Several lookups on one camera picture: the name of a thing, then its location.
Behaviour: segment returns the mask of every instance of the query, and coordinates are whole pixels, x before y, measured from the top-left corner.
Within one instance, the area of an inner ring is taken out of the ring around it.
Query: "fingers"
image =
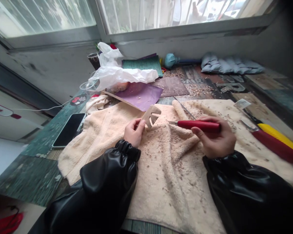
[[[135,126],[139,124],[140,120],[141,118],[131,120],[126,128],[131,128],[134,130]]]
[[[144,127],[146,125],[146,121],[145,120],[141,120],[140,124],[138,125],[136,132],[139,134],[142,134]]]
[[[191,128],[192,132],[198,136],[198,138],[201,140],[203,145],[206,145],[210,142],[210,139],[205,135],[205,133],[199,129],[198,127]]]
[[[202,116],[202,117],[200,117],[200,118],[198,118],[196,120],[205,121],[205,122],[219,123],[221,125],[221,131],[222,132],[227,132],[227,131],[231,132],[231,127],[229,126],[227,121],[225,121],[222,118],[213,117],[213,116]]]

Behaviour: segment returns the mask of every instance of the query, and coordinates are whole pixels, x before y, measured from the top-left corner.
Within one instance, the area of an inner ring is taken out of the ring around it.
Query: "red object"
[[[289,163],[293,163],[293,149],[263,130],[252,132],[252,135],[264,146]]]
[[[178,127],[191,129],[193,127],[198,127],[203,132],[210,133],[219,133],[220,132],[220,124],[212,123],[212,122],[204,122],[204,121],[192,121],[192,120],[181,120],[177,122]]]
[[[115,46],[114,44],[112,44],[112,43],[110,44],[110,47],[111,47],[112,49],[117,49],[116,46]]]
[[[77,102],[79,99],[80,99],[80,97],[76,97],[76,98],[74,98],[74,100],[72,100],[72,103]]]
[[[12,118],[14,118],[14,119],[20,119],[21,118],[21,116],[20,115],[17,115],[17,114],[12,114],[12,115],[10,115]]]
[[[0,234],[13,233],[19,227],[23,217],[23,213],[19,213],[0,219]]]

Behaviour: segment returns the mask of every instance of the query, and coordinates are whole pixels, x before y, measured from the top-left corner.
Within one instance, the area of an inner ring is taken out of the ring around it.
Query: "phone screen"
[[[67,146],[67,144],[74,138],[85,115],[85,113],[72,114],[53,143],[53,147]]]

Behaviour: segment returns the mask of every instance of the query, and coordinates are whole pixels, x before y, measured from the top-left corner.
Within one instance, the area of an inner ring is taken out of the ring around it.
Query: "gray wall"
[[[293,78],[293,31],[285,11],[260,35],[201,35],[120,43],[117,47],[134,58],[152,53],[165,57],[171,52],[185,59],[200,58],[207,51],[219,56],[238,54]],[[64,103],[93,72],[87,55],[94,51],[89,45],[10,54],[0,46],[0,62]]]
[[[0,175],[23,151],[23,143],[0,138]]]

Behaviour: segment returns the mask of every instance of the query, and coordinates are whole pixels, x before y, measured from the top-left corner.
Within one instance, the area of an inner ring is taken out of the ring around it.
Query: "white charging cable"
[[[63,103],[62,105],[60,105],[60,106],[56,106],[56,107],[64,106],[64,105],[65,105],[66,103],[68,103],[70,100],[71,100],[71,99],[69,99],[67,102]],[[49,108],[49,109],[42,109],[42,110],[32,110],[32,109],[10,109],[10,110],[13,110],[13,111],[15,111],[15,110],[20,110],[20,111],[48,111],[48,110],[51,110],[51,109],[56,108],[56,107],[51,107],[51,108]]]

